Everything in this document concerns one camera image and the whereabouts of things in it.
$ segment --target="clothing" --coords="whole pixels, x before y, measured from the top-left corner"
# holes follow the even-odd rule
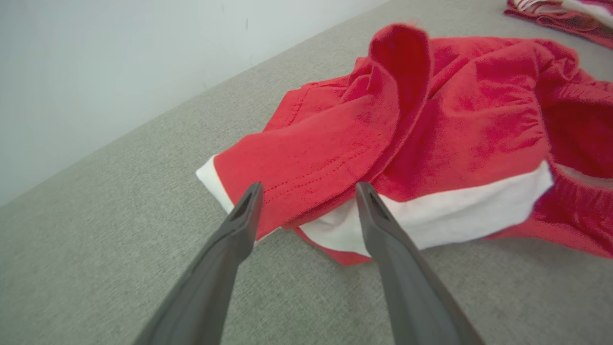
[[[613,49],[612,0],[507,0],[504,13]]]
[[[390,25],[352,73],[290,91],[197,175],[228,211],[263,182],[256,239],[294,229],[344,265],[368,260],[358,181],[420,248],[494,234],[611,257],[613,83],[552,41]]]

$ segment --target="red garment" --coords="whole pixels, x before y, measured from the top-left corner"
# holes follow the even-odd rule
[[[607,6],[608,8],[611,4],[607,2],[602,3],[601,6]],[[600,23],[590,14],[573,10],[566,10],[562,13],[533,12],[531,9],[520,10],[515,6],[513,0],[507,0],[507,8],[504,10],[504,14],[575,34],[613,49],[613,28]]]
[[[368,258],[357,249],[312,241],[300,226],[349,205],[358,181],[370,182],[398,207],[418,201],[395,217],[412,217],[417,207],[430,214],[451,200],[441,214],[459,214],[470,229],[471,207],[487,207],[487,198],[502,193],[483,186],[539,169],[550,176],[549,165],[555,185],[525,222],[493,237],[535,236],[613,256],[613,83],[594,80],[578,67],[575,51],[552,41],[428,39],[410,26],[387,26],[352,73],[288,92],[262,133],[246,136],[212,162],[233,204],[252,182],[264,183],[258,239],[279,226],[293,228],[346,265]],[[539,176],[543,186],[547,179]],[[501,205],[516,204],[508,201],[517,198],[514,188],[533,200],[525,216],[503,228],[525,220],[550,186],[531,192],[532,185],[505,187]],[[453,210],[465,199],[458,193],[475,190],[491,196]],[[502,229],[496,222],[504,208],[496,212],[482,215],[492,226],[478,236]],[[416,237],[440,231],[450,236],[441,243],[463,238],[448,223],[429,227],[435,218],[408,224],[423,229]],[[424,242],[421,247],[438,244]]]

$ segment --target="white trim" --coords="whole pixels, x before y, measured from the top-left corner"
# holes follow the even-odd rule
[[[491,184],[397,202],[380,195],[420,249],[491,235],[528,218],[535,201],[553,185],[549,165]],[[355,199],[300,226],[322,247],[370,256],[364,246]]]
[[[234,208],[234,203],[230,200],[228,193],[226,193],[226,189],[224,189],[224,185],[221,183],[221,179],[219,175],[217,175],[217,170],[215,169],[215,159],[214,155],[208,159],[208,161],[196,171],[196,176],[198,179],[204,184],[204,186],[208,189],[209,192],[219,201],[221,207],[226,210],[227,213]]]

